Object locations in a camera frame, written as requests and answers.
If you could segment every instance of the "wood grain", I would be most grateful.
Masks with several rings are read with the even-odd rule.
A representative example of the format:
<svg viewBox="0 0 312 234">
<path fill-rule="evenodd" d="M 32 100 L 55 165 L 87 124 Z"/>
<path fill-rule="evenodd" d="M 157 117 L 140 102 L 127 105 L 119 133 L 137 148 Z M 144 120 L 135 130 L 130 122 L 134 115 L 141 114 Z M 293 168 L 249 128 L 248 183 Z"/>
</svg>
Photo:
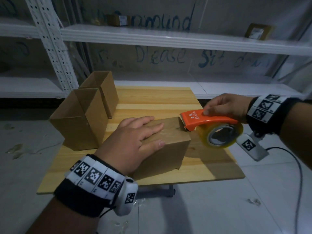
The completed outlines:
<svg viewBox="0 0 312 234">
<path fill-rule="evenodd" d="M 201 109 L 190 88 L 117 86 L 119 104 L 109 119 L 104 140 L 116 129 L 119 122 L 128 117 L 152 115 L 155 119 L 179 116 L 180 113 Z M 191 132 L 192 141 L 180 169 L 137 180 L 139 185 L 162 185 L 186 182 L 213 181 L 244 178 L 228 150 L 209 149 Z M 62 146 L 38 189 L 38 193 L 52 193 L 64 179 L 64 173 L 87 153 L 94 149 L 72 151 Z"/>
</svg>

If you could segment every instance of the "tape dispenser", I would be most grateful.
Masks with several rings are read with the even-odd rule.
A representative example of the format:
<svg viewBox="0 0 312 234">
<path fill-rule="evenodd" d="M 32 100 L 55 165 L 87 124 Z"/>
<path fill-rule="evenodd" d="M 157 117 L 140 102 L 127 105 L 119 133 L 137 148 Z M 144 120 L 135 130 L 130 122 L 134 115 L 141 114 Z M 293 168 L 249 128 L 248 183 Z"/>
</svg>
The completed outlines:
<svg viewBox="0 0 312 234">
<path fill-rule="evenodd" d="M 180 114 L 185 129 L 196 131 L 202 143 L 210 148 L 223 149 L 236 142 L 243 133 L 243 125 L 225 116 L 205 116 L 204 110 L 192 110 Z"/>
</svg>

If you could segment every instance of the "qr code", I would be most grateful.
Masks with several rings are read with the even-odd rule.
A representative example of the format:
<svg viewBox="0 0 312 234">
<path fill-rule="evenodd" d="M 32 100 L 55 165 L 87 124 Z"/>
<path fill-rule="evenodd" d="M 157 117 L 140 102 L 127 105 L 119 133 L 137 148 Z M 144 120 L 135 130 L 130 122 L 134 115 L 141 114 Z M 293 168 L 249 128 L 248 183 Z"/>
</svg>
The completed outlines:
<svg viewBox="0 0 312 234">
<path fill-rule="evenodd" d="M 259 109 L 256 109 L 254 111 L 254 113 L 252 114 L 252 117 L 254 117 L 258 120 L 262 120 L 265 115 L 266 115 L 266 112 L 259 110 Z"/>
<path fill-rule="evenodd" d="M 275 94 L 269 94 L 268 96 L 265 97 L 266 99 L 269 99 L 269 100 L 273 100 L 273 101 L 276 101 L 277 99 L 280 98 L 279 95 L 275 95 Z"/>
<path fill-rule="evenodd" d="M 69 170 L 74 170 L 76 166 L 78 166 L 81 163 L 81 160 L 78 160 Z"/>
<path fill-rule="evenodd" d="M 242 146 L 247 150 L 250 151 L 253 148 L 255 148 L 255 144 L 251 142 L 250 140 L 246 140 L 244 143 L 242 143 Z"/>
<path fill-rule="evenodd" d="M 258 107 L 268 111 L 273 104 L 273 102 L 264 99 L 261 101 Z"/>
<path fill-rule="evenodd" d="M 85 176 L 85 180 L 95 184 L 97 180 L 102 176 L 103 173 L 99 172 L 95 168 L 92 168 L 91 171 Z"/>
<path fill-rule="evenodd" d="M 135 199 L 135 193 L 127 194 L 125 204 L 133 203 L 134 199 Z"/>
<path fill-rule="evenodd" d="M 117 192 L 120 184 L 121 184 L 121 182 L 115 181 L 115 183 L 113 184 L 113 186 L 110 189 L 110 192 L 115 194 Z"/>
<path fill-rule="evenodd" d="M 86 173 L 86 171 L 90 168 L 90 165 L 86 164 L 85 162 L 82 162 L 75 170 L 74 173 L 76 173 L 78 176 L 82 177 L 83 174 Z"/>
<path fill-rule="evenodd" d="M 98 187 L 107 191 L 113 182 L 114 182 L 114 178 L 105 174 L 102 180 L 99 182 Z"/>
</svg>

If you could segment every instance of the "tile floor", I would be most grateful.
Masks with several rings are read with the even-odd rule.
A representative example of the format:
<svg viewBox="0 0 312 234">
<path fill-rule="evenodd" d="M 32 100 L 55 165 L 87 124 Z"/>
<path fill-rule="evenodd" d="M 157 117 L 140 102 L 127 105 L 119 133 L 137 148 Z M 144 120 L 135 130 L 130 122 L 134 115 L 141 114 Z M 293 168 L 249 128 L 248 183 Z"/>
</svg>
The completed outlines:
<svg viewBox="0 0 312 234">
<path fill-rule="evenodd" d="M 53 110 L 0 112 L 0 233 L 24 233 L 52 195 L 36 190 L 63 141 L 46 119 Z M 262 146 L 286 148 L 277 136 Z M 9 149 L 21 147 L 15 153 Z M 139 200 L 128 216 L 107 213 L 98 233 L 294 233 L 299 171 L 286 152 L 253 161 L 238 145 L 230 151 L 244 171 L 240 180 L 175 185 L 173 198 Z M 312 171 L 303 165 L 299 234 L 312 233 Z M 260 201 L 251 204 L 247 199 Z"/>
</svg>

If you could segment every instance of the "shelf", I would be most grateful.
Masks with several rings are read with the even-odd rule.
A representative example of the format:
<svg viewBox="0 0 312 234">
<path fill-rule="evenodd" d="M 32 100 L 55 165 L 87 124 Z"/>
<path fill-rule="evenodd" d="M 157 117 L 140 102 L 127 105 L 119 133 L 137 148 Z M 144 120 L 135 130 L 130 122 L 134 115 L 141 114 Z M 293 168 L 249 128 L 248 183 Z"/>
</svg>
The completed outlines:
<svg viewBox="0 0 312 234">
<path fill-rule="evenodd" d="M 287 85 L 271 83 L 269 77 L 218 76 L 202 74 L 170 74 L 113 72 L 119 86 L 190 87 L 198 99 L 212 99 L 223 93 L 257 97 L 267 93 L 303 98 L 303 94 Z"/>
<path fill-rule="evenodd" d="M 0 18 L 0 36 L 39 39 L 36 26 L 30 22 L 5 17 Z"/>
<path fill-rule="evenodd" d="M 310 43 L 294 41 L 81 24 L 65 27 L 61 33 L 64 41 L 312 56 Z"/>
<path fill-rule="evenodd" d="M 52 71 L 20 68 L 0 74 L 0 98 L 64 97 Z"/>
</svg>

